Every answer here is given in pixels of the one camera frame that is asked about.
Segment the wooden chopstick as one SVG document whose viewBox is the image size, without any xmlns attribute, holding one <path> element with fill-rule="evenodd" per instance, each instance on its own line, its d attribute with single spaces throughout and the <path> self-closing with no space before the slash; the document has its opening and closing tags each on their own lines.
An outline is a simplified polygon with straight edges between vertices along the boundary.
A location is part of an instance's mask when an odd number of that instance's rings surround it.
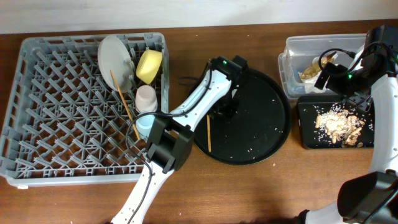
<svg viewBox="0 0 398 224">
<path fill-rule="evenodd" d="M 129 119 L 131 120 L 131 124 L 132 124 L 133 130 L 134 130 L 134 132 L 135 132 L 135 134 L 136 134 L 136 137 L 137 137 L 138 140 L 141 140 L 141 137 L 140 137 L 140 135 L 139 135 L 139 133 L 138 133 L 138 130 L 137 130 L 137 128 L 136 128 L 136 125 L 135 125 L 135 123 L 133 122 L 133 117 L 132 117 L 132 114 L 131 114 L 131 112 L 130 112 L 130 109 L 129 109 L 127 103 L 126 103 L 126 100 L 124 99 L 123 92 L 121 91 L 121 89 L 120 89 L 120 87 L 119 87 L 119 85 L 118 85 L 118 81 L 117 81 L 117 79 L 116 79 L 116 77 L 115 77 L 115 75 L 114 75 L 114 73 L 113 73 L 112 70 L 110 70 L 110 74 L 111 74 L 111 77 L 112 77 L 113 82 L 114 82 L 114 84 L 115 84 L 115 87 L 116 87 L 116 89 L 117 89 L 117 91 L 118 91 L 118 93 L 119 93 L 119 95 L 120 95 L 120 98 L 121 98 L 121 100 L 122 100 L 122 103 L 123 103 L 123 105 L 124 105 L 124 107 L 125 107 L 125 109 L 126 109 L 126 111 L 127 111 L 127 115 L 129 116 Z"/>
<path fill-rule="evenodd" d="M 206 129 L 207 129 L 207 140 L 208 140 L 208 152 L 211 153 L 211 121 L 210 115 L 206 115 Z"/>
</svg>

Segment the food scraps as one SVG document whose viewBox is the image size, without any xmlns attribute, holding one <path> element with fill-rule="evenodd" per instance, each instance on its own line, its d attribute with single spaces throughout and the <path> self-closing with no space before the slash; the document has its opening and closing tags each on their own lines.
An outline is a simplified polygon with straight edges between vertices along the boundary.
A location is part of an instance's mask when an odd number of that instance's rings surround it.
<svg viewBox="0 0 398 224">
<path fill-rule="evenodd" d="M 373 147 L 374 123 L 370 113 L 355 109 L 344 109 L 333 103 L 328 106 L 314 106 L 311 140 L 316 146 L 326 147 Z"/>
</svg>

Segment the pink cup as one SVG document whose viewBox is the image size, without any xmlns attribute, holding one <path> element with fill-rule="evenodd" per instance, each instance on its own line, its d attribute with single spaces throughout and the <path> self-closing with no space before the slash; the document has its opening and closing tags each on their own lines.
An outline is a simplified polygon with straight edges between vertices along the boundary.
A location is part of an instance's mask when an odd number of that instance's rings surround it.
<svg viewBox="0 0 398 224">
<path fill-rule="evenodd" d="M 155 89 L 150 85 L 140 86 L 136 92 L 135 105 L 139 113 L 155 112 L 157 110 Z"/>
</svg>

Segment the blue cup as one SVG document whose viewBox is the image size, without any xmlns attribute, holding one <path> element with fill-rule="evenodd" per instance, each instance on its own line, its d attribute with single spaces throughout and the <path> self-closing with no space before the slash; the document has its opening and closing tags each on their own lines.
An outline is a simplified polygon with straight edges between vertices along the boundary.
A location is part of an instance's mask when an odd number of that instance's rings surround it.
<svg viewBox="0 0 398 224">
<path fill-rule="evenodd" d="M 135 125 L 142 139 L 147 140 L 149 137 L 154 120 L 155 116 L 153 114 L 142 116 L 136 120 Z"/>
</svg>

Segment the yellow bowl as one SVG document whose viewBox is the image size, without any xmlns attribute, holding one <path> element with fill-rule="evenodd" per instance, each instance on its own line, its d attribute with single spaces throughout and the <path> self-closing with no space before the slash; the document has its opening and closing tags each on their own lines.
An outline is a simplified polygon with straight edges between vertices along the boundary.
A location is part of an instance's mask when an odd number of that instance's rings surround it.
<svg viewBox="0 0 398 224">
<path fill-rule="evenodd" d="M 162 52 L 146 50 L 137 65 L 136 76 L 145 84 L 151 84 L 160 68 L 162 57 Z"/>
</svg>

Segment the grey plate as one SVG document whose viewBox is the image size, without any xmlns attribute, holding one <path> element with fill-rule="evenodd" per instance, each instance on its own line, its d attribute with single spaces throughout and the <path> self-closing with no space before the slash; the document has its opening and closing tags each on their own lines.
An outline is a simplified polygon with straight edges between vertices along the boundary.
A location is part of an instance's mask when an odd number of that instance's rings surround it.
<svg viewBox="0 0 398 224">
<path fill-rule="evenodd" d="M 129 77 L 133 75 L 132 60 L 126 46 L 115 35 L 106 36 L 98 47 L 98 66 L 106 84 L 112 89 L 114 84 L 111 71 L 123 93 L 132 88 Z"/>
</svg>

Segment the white tissue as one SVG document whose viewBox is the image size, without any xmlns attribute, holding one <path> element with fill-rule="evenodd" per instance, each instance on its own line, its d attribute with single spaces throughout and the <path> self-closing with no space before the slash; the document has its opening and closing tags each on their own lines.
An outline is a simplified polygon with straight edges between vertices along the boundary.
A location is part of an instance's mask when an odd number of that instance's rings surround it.
<svg viewBox="0 0 398 224">
<path fill-rule="evenodd" d="M 318 89 L 315 87 L 315 84 L 319 78 L 319 75 L 315 75 L 312 78 L 302 79 L 302 83 L 304 84 L 304 90 L 306 94 L 309 93 L 324 93 L 326 89 Z"/>
</svg>

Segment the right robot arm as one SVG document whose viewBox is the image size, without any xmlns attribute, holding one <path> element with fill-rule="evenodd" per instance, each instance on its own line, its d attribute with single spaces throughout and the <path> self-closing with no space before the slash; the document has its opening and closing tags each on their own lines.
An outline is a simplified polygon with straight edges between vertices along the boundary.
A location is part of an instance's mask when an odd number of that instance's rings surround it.
<svg viewBox="0 0 398 224">
<path fill-rule="evenodd" d="M 345 182 L 336 202 L 304 210 L 294 223 L 397 223 L 397 28 L 366 34 L 349 68 L 319 63 L 318 89 L 347 100 L 366 94 L 374 103 L 374 147 L 369 172 Z"/>
</svg>

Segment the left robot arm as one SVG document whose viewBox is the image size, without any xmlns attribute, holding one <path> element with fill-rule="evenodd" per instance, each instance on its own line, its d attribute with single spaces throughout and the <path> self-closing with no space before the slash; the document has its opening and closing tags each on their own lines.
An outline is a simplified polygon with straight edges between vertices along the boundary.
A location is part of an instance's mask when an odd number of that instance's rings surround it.
<svg viewBox="0 0 398 224">
<path fill-rule="evenodd" d="M 144 168 L 122 209 L 112 223 L 142 223 L 164 182 L 188 159 L 195 129 L 206 116 L 232 117 L 238 106 L 234 94 L 248 68 L 246 59 L 224 56 L 211 59 L 201 82 L 171 113 L 153 113 L 154 123 L 146 143 Z"/>
</svg>

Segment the grey dishwasher rack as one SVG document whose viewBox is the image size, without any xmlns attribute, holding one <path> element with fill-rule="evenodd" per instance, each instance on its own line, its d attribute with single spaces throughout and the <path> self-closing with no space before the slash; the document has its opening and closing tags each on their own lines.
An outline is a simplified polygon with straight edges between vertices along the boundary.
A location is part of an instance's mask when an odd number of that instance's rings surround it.
<svg viewBox="0 0 398 224">
<path fill-rule="evenodd" d="M 101 76 L 102 35 L 33 37 L 20 47 L 1 131 L 1 176 L 18 188 L 135 182 L 141 149 L 129 116 Z M 141 81 L 123 94 L 132 116 Z"/>
</svg>

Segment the round black tray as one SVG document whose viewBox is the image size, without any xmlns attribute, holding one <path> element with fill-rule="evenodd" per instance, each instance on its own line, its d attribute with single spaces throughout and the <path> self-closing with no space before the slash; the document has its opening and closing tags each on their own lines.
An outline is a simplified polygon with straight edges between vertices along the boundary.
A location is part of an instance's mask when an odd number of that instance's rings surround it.
<svg viewBox="0 0 398 224">
<path fill-rule="evenodd" d="M 281 87 L 268 75 L 249 69 L 235 94 L 239 99 L 231 119 L 210 118 L 211 153 L 206 118 L 195 129 L 195 144 L 207 156 L 231 165 L 261 162 L 285 143 L 292 127 L 292 110 Z"/>
</svg>

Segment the clear plastic bin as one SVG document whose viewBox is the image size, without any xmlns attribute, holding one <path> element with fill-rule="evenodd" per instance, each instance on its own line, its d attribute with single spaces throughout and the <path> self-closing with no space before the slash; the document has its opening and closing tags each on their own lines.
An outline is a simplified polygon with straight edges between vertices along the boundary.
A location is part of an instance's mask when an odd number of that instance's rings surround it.
<svg viewBox="0 0 398 224">
<path fill-rule="evenodd" d="M 339 48 L 352 52 L 363 49 L 366 34 L 330 34 L 293 36 L 286 40 L 285 50 L 279 55 L 279 73 L 282 88 L 290 100 L 303 95 L 332 95 L 331 90 L 324 93 L 306 94 L 299 73 L 308 68 L 315 58 L 328 49 Z"/>
</svg>

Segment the black rectangular tray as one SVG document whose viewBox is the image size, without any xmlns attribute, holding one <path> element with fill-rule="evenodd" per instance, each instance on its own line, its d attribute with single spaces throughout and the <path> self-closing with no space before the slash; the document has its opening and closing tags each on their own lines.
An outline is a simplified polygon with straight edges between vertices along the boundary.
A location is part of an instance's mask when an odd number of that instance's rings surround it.
<svg viewBox="0 0 398 224">
<path fill-rule="evenodd" d="M 339 113 L 343 109 L 344 106 L 337 95 L 301 96 L 297 102 L 297 110 L 303 147 L 306 149 L 344 148 L 342 140 L 333 143 L 332 137 L 327 135 L 324 128 L 315 127 L 318 115 L 331 110 Z M 364 122 L 355 146 L 363 148 L 374 147 L 374 106 L 371 105 L 367 112 L 356 108 L 350 110 L 349 113 Z"/>
</svg>

